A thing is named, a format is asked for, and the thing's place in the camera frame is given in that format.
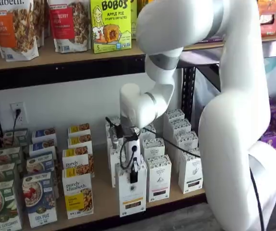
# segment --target granola bag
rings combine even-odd
[[[89,0],[48,0],[56,52],[91,49]]]
[[[8,62],[38,57],[33,0],[0,0],[0,50]]]

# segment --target yellow label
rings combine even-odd
[[[84,195],[79,193],[76,195],[65,196],[65,205],[67,211],[84,209]]]

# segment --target red label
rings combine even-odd
[[[50,7],[50,21],[55,39],[74,39],[73,9],[66,5]]]

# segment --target snack bag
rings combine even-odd
[[[33,0],[0,0],[0,50],[6,61],[38,57]]]
[[[89,0],[48,0],[48,4],[56,52],[90,49]]]
[[[132,48],[131,1],[91,0],[94,53]]]

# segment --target green box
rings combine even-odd
[[[94,53],[132,48],[131,1],[91,0]]]

